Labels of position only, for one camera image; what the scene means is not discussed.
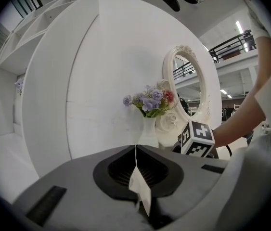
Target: red flower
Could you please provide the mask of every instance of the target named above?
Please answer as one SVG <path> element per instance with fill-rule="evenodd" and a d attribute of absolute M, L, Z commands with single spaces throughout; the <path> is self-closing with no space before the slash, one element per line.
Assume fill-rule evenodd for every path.
<path fill-rule="evenodd" d="M 165 90 L 164 91 L 164 97 L 168 100 L 169 103 L 174 101 L 174 94 L 170 90 Z"/>

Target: white vase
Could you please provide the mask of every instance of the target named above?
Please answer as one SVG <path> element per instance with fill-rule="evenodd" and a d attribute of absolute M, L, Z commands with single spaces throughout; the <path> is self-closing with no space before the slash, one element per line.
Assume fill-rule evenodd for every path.
<path fill-rule="evenodd" d="M 159 148 L 158 138 L 155 134 L 155 118 L 144 117 L 143 121 L 144 127 L 138 144 Z"/>

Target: cube with black and white markers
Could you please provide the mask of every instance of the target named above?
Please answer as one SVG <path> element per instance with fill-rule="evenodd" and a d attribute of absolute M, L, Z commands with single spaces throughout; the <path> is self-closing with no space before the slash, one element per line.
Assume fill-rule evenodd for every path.
<path fill-rule="evenodd" d="M 211 127 L 189 119 L 181 133 L 181 154 L 206 157 L 214 144 Z"/>

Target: black and white pattern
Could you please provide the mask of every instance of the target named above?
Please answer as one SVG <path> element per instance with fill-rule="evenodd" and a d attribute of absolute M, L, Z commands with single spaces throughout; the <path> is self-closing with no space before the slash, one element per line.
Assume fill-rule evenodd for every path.
<path fill-rule="evenodd" d="M 190 137 L 190 125 L 188 123 L 181 134 L 181 148 L 189 141 Z"/>
<path fill-rule="evenodd" d="M 186 155 L 204 157 L 209 151 L 211 145 L 193 142 Z"/>
<path fill-rule="evenodd" d="M 212 141 L 210 129 L 207 124 L 193 121 L 192 126 L 193 126 L 193 133 L 194 133 L 195 138 L 201 138 L 201 139 Z"/>

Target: fluorescent light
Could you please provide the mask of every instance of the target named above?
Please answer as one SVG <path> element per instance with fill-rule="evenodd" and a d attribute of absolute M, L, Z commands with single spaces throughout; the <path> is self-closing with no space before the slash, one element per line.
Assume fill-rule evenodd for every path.
<path fill-rule="evenodd" d="M 249 51 L 249 49 L 247 48 L 247 44 L 245 43 L 245 44 L 243 44 L 243 47 L 245 48 L 245 51 L 246 52 L 248 52 Z"/>
<path fill-rule="evenodd" d="M 239 21 L 236 21 L 236 25 L 237 25 L 237 27 L 238 27 L 238 29 L 239 29 L 240 34 L 242 34 L 242 33 L 243 33 L 243 30 L 242 30 L 242 27 L 241 27 Z"/>

